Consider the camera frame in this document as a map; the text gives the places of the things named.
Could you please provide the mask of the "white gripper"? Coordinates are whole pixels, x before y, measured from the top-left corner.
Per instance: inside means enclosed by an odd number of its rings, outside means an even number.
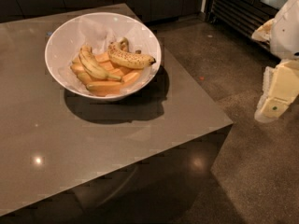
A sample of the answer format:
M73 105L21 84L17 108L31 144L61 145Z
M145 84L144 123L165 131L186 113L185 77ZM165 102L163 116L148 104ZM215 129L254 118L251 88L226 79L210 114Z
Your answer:
M251 38L269 42L274 20L257 28ZM254 118L269 123L279 118L299 95L299 61L282 60L275 68L267 66L263 73L263 94L257 104Z

